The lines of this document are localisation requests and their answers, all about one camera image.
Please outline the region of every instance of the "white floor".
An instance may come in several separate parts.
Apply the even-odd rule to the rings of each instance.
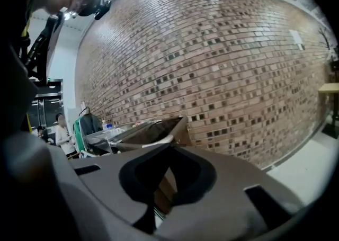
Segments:
[[[339,139],[318,132],[292,157],[268,172],[291,189],[304,204],[316,200],[338,160]]]

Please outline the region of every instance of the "bottle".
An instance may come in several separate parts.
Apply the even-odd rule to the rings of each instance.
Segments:
[[[104,130],[104,131],[107,130],[107,124],[106,124],[105,120],[102,121],[102,130]]]

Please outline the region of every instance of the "person in white shirt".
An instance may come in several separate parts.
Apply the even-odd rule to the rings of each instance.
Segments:
[[[72,137],[69,135],[66,129],[66,121],[64,115],[58,113],[56,115],[56,120],[59,125],[56,127],[55,132],[55,144],[60,146],[67,157],[77,153],[73,143]]]

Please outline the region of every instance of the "brick wall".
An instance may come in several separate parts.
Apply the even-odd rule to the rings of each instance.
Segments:
[[[196,146],[263,167],[323,118],[318,28],[280,0],[115,0],[80,46],[77,103],[116,124],[187,115]]]

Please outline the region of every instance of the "light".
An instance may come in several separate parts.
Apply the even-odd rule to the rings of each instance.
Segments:
[[[65,13],[64,17],[65,17],[65,21],[67,21],[70,18],[70,14],[69,13]]]

